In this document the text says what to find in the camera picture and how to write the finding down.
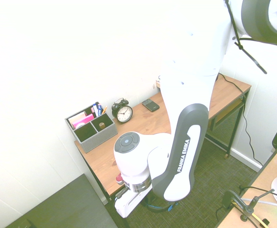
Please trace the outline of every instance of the franka emika robot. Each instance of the franka emika robot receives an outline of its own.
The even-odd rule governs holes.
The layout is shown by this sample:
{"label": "franka emika robot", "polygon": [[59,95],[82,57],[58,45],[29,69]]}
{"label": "franka emika robot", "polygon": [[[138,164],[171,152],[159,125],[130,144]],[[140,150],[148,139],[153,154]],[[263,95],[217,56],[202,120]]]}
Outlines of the franka emika robot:
{"label": "franka emika robot", "polygon": [[114,145],[114,157],[127,187],[115,201],[123,218],[151,189],[168,202],[189,194],[206,134],[214,82],[229,47],[235,43],[243,49],[243,35],[277,45],[277,0],[184,2],[167,20],[161,70],[161,93],[171,134],[129,132]]}

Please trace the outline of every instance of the floor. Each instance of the floor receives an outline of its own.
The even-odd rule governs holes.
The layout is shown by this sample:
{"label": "floor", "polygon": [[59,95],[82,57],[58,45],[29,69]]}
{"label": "floor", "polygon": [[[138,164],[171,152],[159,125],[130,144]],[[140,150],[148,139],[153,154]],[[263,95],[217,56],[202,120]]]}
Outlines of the floor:
{"label": "floor", "polygon": [[[239,192],[239,185],[247,185],[256,172],[233,157],[224,159],[225,152],[205,140],[195,168],[195,183],[192,191],[178,202],[171,211],[154,213],[138,205],[127,217],[131,228],[213,228],[218,223],[215,212],[221,206],[222,197],[227,190]],[[165,202],[155,200],[154,206]],[[124,228],[120,218],[113,214],[112,204],[107,211],[117,220],[117,226]],[[218,212],[220,219],[224,209]]]}

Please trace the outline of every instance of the desk organizer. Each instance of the desk organizer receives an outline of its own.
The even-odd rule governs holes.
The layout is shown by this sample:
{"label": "desk organizer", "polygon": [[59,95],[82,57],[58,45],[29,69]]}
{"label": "desk organizer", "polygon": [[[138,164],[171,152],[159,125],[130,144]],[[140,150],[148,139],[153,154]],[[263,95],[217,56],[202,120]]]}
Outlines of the desk organizer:
{"label": "desk organizer", "polygon": [[[67,125],[70,128],[70,130],[72,131],[72,134],[80,143],[80,145],[86,153],[91,151],[95,147],[101,145],[103,142],[107,141],[108,139],[110,139],[118,133],[115,122],[107,115],[107,113],[104,113],[96,117],[95,113],[92,113],[91,111],[92,107],[93,105],[65,118],[65,121],[67,122]],[[92,113],[94,119],[77,129],[73,129],[69,122],[69,118],[83,111],[85,111],[87,115]],[[100,123],[105,124],[104,129],[101,129],[99,127]]]}

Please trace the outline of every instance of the alarm clock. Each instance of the alarm clock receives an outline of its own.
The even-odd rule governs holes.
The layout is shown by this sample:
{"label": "alarm clock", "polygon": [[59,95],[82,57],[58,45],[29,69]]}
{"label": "alarm clock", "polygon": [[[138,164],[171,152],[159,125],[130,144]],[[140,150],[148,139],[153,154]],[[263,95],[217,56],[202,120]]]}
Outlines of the alarm clock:
{"label": "alarm clock", "polygon": [[117,99],[112,105],[112,115],[116,118],[121,124],[128,122],[133,114],[133,110],[128,106],[129,101],[124,98]]}

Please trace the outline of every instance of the smartphone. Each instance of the smartphone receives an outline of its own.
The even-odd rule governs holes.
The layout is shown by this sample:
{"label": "smartphone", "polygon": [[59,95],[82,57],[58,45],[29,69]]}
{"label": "smartphone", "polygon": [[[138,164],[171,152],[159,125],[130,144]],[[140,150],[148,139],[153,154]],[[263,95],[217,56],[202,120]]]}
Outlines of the smartphone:
{"label": "smartphone", "polygon": [[151,112],[154,112],[155,110],[159,109],[159,105],[151,99],[143,101],[142,104]]}

